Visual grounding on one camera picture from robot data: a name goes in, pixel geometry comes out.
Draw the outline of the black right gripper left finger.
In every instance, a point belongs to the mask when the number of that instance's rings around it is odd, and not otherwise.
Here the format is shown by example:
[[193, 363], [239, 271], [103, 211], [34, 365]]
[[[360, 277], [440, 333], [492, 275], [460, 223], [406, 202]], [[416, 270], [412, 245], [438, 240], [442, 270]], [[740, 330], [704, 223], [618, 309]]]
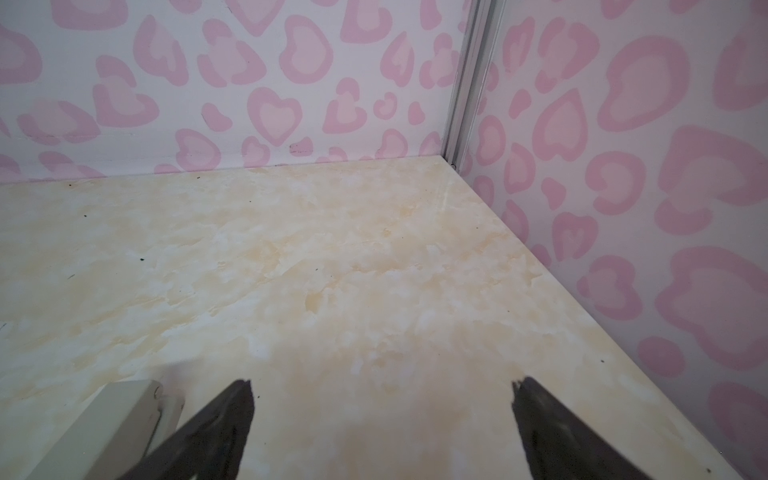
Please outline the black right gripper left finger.
[[122, 478], [235, 479], [254, 412], [251, 382], [236, 380]]

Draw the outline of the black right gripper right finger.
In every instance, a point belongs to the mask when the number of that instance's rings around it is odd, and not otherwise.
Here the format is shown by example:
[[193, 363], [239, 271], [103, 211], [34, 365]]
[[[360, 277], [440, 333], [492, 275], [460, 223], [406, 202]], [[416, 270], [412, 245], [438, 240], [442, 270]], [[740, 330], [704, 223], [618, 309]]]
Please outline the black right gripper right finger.
[[533, 479], [650, 479], [535, 378], [514, 381], [512, 391], [511, 409]]

